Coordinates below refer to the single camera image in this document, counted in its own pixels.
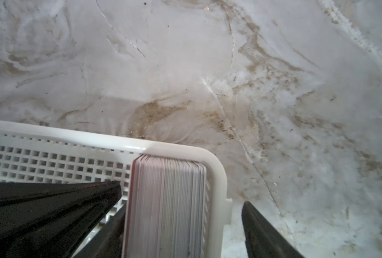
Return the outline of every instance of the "brown stain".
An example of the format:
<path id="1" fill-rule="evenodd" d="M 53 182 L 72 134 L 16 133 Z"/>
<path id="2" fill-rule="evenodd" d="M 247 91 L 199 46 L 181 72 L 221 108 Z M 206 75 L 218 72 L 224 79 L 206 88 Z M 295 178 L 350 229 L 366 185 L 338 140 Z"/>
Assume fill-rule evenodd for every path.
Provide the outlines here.
<path id="1" fill-rule="evenodd" d="M 356 141 L 353 139 L 348 138 L 347 136 L 344 136 L 347 142 L 350 142 L 351 144 L 356 144 Z"/>
<path id="2" fill-rule="evenodd" d="M 378 237 L 376 237 L 376 247 L 377 247 L 377 250 L 382 252 L 382 240 L 380 240 Z"/>
<path id="3" fill-rule="evenodd" d="M 4 106 L 8 106 L 8 105 L 11 105 L 13 103 L 25 103 L 27 101 L 35 101 L 36 104 L 38 104 L 39 106 L 45 108 L 46 110 L 52 110 L 52 108 L 50 106 L 48 106 L 46 104 L 46 102 L 42 99 L 42 98 L 34 98 L 34 97 L 23 97 L 23 98 L 16 98 L 15 96 L 8 96 L 6 98 L 4 98 L 3 100 L 0 101 L 0 108 L 4 107 Z"/>
<path id="4" fill-rule="evenodd" d="M 0 75 L 24 75 L 29 71 L 23 71 L 14 67 L 13 63 L 0 60 Z"/>
<path id="5" fill-rule="evenodd" d="M 244 163 L 240 163 L 240 164 L 244 168 L 244 173 L 249 175 L 250 174 L 250 169 Z"/>
<path id="6" fill-rule="evenodd" d="M 337 143 L 334 143 L 333 147 L 338 148 L 338 149 L 344 149 L 344 146 L 341 146 L 341 145 L 339 145 Z"/>
<path id="7" fill-rule="evenodd" d="M 232 174 L 236 171 L 235 166 L 233 165 L 224 165 L 224 170 L 226 174 Z"/>
<path id="8" fill-rule="evenodd" d="M 382 162 L 376 160 L 376 158 L 365 152 L 357 152 L 360 156 L 359 174 L 362 177 L 367 177 L 371 172 L 382 171 Z"/>
<path id="9" fill-rule="evenodd" d="M 19 64 L 23 64 L 25 61 L 27 61 L 28 59 L 26 57 L 17 57 L 15 56 L 14 54 L 9 54 L 8 55 L 8 59 L 13 61 L 13 62 L 18 62 Z"/>
<path id="10" fill-rule="evenodd" d="M 73 114 L 86 112 L 91 106 L 93 106 L 93 103 L 89 104 L 84 109 L 75 109 L 72 111 L 65 112 L 62 116 L 60 116 L 60 118 L 57 120 L 57 122 L 60 124 L 63 124 L 68 116 L 73 115 Z"/>
<path id="11" fill-rule="evenodd" d="M 206 111 L 203 115 L 205 119 L 208 119 L 208 121 L 214 125 L 214 129 L 217 132 L 225 133 L 230 140 L 235 138 L 234 132 L 225 126 L 225 118 L 221 118 L 222 116 L 220 116 L 217 111 Z"/>
<path id="12" fill-rule="evenodd" d="M 39 126 L 49 126 L 48 122 L 38 119 L 30 114 L 29 111 L 25 111 L 25 118 L 19 120 L 20 123 L 37 124 Z"/>
<path id="13" fill-rule="evenodd" d="M 96 123 L 93 123 L 93 122 L 77 122 L 77 123 L 74 123 L 74 125 L 81 124 L 81 123 L 96 124 Z"/>
<path id="14" fill-rule="evenodd" d="M 257 110 L 256 117 L 252 114 L 252 117 L 249 116 L 249 119 L 252 121 L 250 127 L 258 130 L 258 140 L 252 142 L 252 147 L 261 151 L 261 157 L 267 159 L 270 149 L 281 142 L 281 139 L 277 138 L 278 135 L 275 128 L 268 121 L 263 111 Z"/>
<path id="15" fill-rule="evenodd" d="M 304 98 L 306 98 L 306 97 L 312 95 L 312 94 L 315 93 L 315 92 L 316 92 L 315 90 L 312 90 L 312 91 L 309 91 L 309 92 L 307 92 L 307 93 L 304 93 L 304 94 L 301 95 L 301 96 L 298 96 L 298 97 L 296 98 L 296 105 L 299 104 L 299 103 L 302 103 Z"/>
<path id="16" fill-rule="evenodd" d="M 264 85 L 264 83 L 262 82 L 261 79 L 256 79 L 256 80 L 250 80 L 248 81 L 247 83 L 243 83 L 241 85 L 237 85 L 233 88 L 233 94 L 234 96 L 238 95 L 238 93 L 241 91 L 241 90 L 244 90 L 244 89 L 251 89 L 251 90 L 255 90 L 255 89 L 258 89 L 259 88 L 259 84 L 262 84 Z"/>
<path id="17" fill-rule="evenodd" d="M 146 127 L 171 116 L 177 111 L 185 110 L 188 104 L 191 103 L 188 100 L 174 106 L 163 106 L 160 104 L 160 101 L 167 100 L 168 98 L 170 97 L 153 100 L 136 108 L 129 121 L 126 136 L 145 139 Z"/>
<path id="18" fill-rule="evenodd" d="M 290 155 L 288 155 L 286 152 L 281 152 L 281 156 L 285 158 L 291 158 Z"/>
<path id="19" fill-rule="evenodd" d="M 239 189 L 237 189 L 237 194 L 241 196 L 244 200 L 248 201 L 248 197 L 245 195 L 245 193 Z"/>
<path id="20" fill-rule="evenodd" d="M 291 121 L 299 128 L 304 126 L 308 126 L 311 128 L 322 128 L 325 123 L 325 121 L 320 118 L 304 118 L 298 115 L 294 115 L 293 117 L 291 117 Z"/>
<path id="21" fill-rule="evenodd" d="M 333 9 L 333 8 L 326 8 L 326 10 L 324 10 L 324 13 L 327 14 L 327 15 L 329 16 L 329 18 L 330 18 L 330 20 L 331 20 L 332 23 L 334 23 L 334 24 L 339 24 L 339 21 L 336 20 L 336 19 L 334 19 L 334 18 L 332 17 L 332 15 L 331 15 L 333 12 L 334 12 L 334 9 Z"/>
<path id="22" fill-rule="evenodd" d="M 314 140 L 314 138 L 312 138 L 309 135 L 303 136 L 303 139 L 306 140 L 306 141 L 312 141 L 316 145 L 320 145 L 316 140 Z"/>
<path id="23" fill-rule="evenodd" d="M 342 130 L 344 128 L 344 125 L 342 123 L 332 123 L 333 127 Z"/>
<path id="24" fill-rule="evenodd" d="M 340 247 L 340 249 L 345 253 L 355 253 L 356 252 L 356 244 L 350 240 L 344 241 L 344 245 Z"/>
<path id="25" fill-rule="evenodd" d="M 250 16 L 243 15 L 238 8 L 223 0 L 214 0 L 213 3 L 217 4 L 224 11 L 230 33 L 232 33 L 231 22 L 234 19 L 236 23 L 242 24 L 247 29 L 242 31 L 247 36 L 247 42 L 238 49 L 238 52 L 245 55 L 251 61 L 252 64 L 247 67 L 248 71 L 255 74 L 257 67 L 264 66 L 266 61 L 276 61 L 287 66 L 292 71 L 303 71 L 303 69 L 293 66 L 286 60 L 271 56 L 258 44 L 258 38 L 262 38 L 260 26 L 256 25 Z"/>
<path id="26" fill-rule="evenodd" d="M 203 145 L 207 145 L 207 144 L 209 144 L 209 142 L 204 141 L 203 139 L 196 139 L 196 140 L 192 141 L 189 145 L 191 145 L 191 146 L 203 146 Z"/>

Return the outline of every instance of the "white surface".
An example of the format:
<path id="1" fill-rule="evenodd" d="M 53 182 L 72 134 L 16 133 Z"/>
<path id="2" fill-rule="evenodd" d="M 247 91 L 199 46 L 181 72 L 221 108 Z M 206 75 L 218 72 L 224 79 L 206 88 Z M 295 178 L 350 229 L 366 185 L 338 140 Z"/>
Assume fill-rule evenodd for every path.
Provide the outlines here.
<path id="1" fill-rule="evenodd" d="M 244 200 L 306 257 L 382 257 L 382 1 L 144 2 L 0 1 L 0 119 L 215 153 L 223 257 Z"/>
<path id="2" fill-rule="evenodd" d="M 132 162 L 139 154 L 188 159 L 206 166 L 210 183 L 206 185 L 209 199 L 204 206 L 209 212 L 204 212 L 208 217 L 208 223 L 204 225 L 207 230 L 205 246 L 208 257 L 219 257 L 224 224 L 230 216 L 230 201 L 226 199 L 224 167 L 211 152 L 165 142 L 0 121 L 0 182 L 118 180 L 124 182 L 121 184 L 122 198 L 116 204 L 119 209 L 129 199 Z"/>

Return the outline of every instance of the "black plastic piece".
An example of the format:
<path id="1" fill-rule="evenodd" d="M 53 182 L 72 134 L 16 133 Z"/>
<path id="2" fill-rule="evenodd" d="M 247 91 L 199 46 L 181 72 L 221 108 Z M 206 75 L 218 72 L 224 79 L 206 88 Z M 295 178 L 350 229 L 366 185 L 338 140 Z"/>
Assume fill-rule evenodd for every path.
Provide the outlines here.
<path id="1" fill-rule="evenodd" d="M 74 258 L 120 258 L 125 214 L 124 205 Z"/>
<path id="2" fill-rule="evenodd" d="M 244 203 L 241 217 L 249 258 L 304 258 L 249 201 Z"/>
<path id="3" fill-rule="evenodd" d="M 0 258 L 70 257 L 120 198 L 117 181 L 0 183 Z"/>

